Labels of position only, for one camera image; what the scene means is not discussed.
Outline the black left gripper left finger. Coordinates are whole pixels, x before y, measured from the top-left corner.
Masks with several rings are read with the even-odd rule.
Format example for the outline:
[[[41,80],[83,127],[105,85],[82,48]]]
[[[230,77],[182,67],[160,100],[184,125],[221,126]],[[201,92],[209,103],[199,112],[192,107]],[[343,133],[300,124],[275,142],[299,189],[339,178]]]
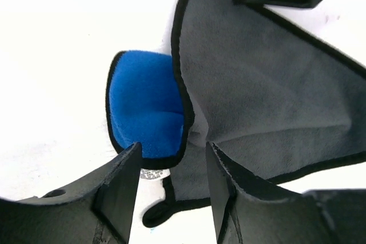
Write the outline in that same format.
[[[128,243],[142,148],[43,197],[1,200],[1,243]]]

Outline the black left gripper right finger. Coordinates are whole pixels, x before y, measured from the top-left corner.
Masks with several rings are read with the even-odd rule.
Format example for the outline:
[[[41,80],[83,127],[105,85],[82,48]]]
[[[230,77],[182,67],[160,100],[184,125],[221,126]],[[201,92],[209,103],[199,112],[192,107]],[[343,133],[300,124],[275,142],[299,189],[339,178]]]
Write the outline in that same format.
[[[254,175],[214,143],[206,167],[217,243],[365,243],[365,190],[295,193]]]

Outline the blue towel dark trim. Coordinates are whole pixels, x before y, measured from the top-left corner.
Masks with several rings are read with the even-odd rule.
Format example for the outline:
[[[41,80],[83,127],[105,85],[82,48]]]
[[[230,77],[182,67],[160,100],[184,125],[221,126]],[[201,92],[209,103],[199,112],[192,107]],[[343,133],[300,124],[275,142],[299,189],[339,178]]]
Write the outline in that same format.
[[[142,221],[210,205],[205,146],[273,183],[365,161],[365,68],[263,7],[178,0],[169,55],[122,51],[106,116],[117,151],[169,170]]]

